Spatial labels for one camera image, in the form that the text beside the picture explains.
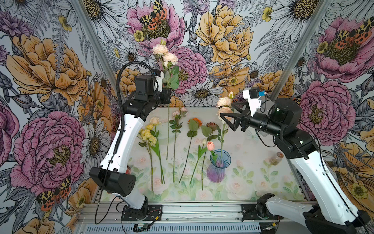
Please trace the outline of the pale pink rose spray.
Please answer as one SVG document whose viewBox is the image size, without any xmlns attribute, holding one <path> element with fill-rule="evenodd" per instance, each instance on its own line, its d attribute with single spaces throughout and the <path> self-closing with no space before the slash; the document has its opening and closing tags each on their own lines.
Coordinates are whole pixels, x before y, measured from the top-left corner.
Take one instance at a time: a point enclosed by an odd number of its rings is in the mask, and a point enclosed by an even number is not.
<svg viewBox="0 0 374 234">
<path fill-rule="evenodd" d="M 160 71 L 164 73 L 163 84 L 165 88 L 176 90 L 179 88 L 179 72 L 180 68 L 178 64 L 178 57 L 171 53 L 167 46 L 166 41 L 161 39 L 160 43 L 152 48 L 153 56 L 155 57 L 157 63 L 159 64 Z M 170 115 L 170 104 L 168 104 L 168 132 L 167 132 L 167 151 L 166 160 L 168 160 L 169 155 L 169 143 L 170 143 L 170 126 L 169 120 L 172 119 Z"/>
</svg>

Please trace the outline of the pink tulip stem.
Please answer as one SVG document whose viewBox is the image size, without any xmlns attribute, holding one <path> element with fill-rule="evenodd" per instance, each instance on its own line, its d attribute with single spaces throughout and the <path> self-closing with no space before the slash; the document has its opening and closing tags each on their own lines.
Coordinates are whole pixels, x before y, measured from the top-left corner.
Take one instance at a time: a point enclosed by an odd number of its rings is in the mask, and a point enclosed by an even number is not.
<svg viewBox="0 0 374 234">
<path fill-rule="evenodd" d="M 217 157 L 217 154 L 214 152 L 215 145 L 212 141 L 209 141 L 207 143 L 207 150 L 210 151 L 210 153 L 211 153 L 211 163 L 212 164 L 216 163 L 218 157 Z"/>
</svg>

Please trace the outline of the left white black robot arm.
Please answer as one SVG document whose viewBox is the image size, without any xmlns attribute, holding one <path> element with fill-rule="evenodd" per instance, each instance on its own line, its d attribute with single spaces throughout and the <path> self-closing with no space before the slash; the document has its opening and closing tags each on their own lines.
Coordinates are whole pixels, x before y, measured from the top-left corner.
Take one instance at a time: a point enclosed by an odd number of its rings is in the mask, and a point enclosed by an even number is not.
<svg viewBox="0 0 374 234">
<path fill-rule="evenodd" d="M 147 117 L 159 105 L 170 103 L 171 91 L 163 88 L 162 77 L 163 74 L 135 77 L 135 91 L 120 105 L 121 120 L 113 143 L 100 165 L 92 167 L 89 173 L 103 191 L 126 202 L 124 213 L 136 220 L 148 216 L 149 203 L 135 188 L 135 176 L 126 171 L 132 147 Z"/>
</svg>

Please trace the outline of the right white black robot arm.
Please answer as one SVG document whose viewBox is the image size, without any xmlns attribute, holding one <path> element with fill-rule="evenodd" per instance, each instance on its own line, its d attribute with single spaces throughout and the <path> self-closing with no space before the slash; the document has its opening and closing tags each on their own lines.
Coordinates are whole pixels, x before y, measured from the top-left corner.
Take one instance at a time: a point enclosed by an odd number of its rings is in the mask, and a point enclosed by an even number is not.
<svg viewBox="0 0 374 234">
<path fill-rule="evenodd" d="M 261 104 L 254 100 L 232 106 L 238 113 L 221 113 L 220 117 L 236 131 L 252 127 L 274 137 L 275 145 L 288 162 L 302 175 L 317 203 L 305 205 L 267 193 L 257 200 L 253 211 L 259 218 L 284 217 L 305 226 L 312 234 L 355 234 L 371 219 L 346 196 L 327 169 L 320 147 L 313 137 L 297 126 L 302 108 L 293 100 L 279 98 L 268 114 L 259 112 Z"/>
</svg>

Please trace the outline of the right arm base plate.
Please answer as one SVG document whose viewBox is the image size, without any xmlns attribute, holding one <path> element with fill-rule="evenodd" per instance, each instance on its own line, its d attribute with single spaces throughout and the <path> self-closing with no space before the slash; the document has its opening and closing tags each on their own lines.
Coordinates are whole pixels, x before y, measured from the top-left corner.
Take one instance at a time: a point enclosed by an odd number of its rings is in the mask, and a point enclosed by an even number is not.
<svg viewBox="0 0 374 234">
<path fill-rule="evenodd" d="M 264 205 L 245 203 L 241 204 L 242 219 L 245 220 L 282 220 L 283 217 L 271 214 Z"/>
</svg>

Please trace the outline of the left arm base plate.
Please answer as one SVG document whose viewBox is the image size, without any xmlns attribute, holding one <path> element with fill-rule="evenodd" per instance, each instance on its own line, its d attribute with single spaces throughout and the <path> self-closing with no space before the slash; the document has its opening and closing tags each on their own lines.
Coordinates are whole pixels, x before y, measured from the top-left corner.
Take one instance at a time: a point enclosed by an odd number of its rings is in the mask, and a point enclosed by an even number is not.
<svg viewBox="0 0 374 234">
<path fill-rule="evenodd" d="M 140 210 L 125 208 L 121 221 L 160 221 L 162 219 L 163 205 L 144 205 Z"/>
</svg>

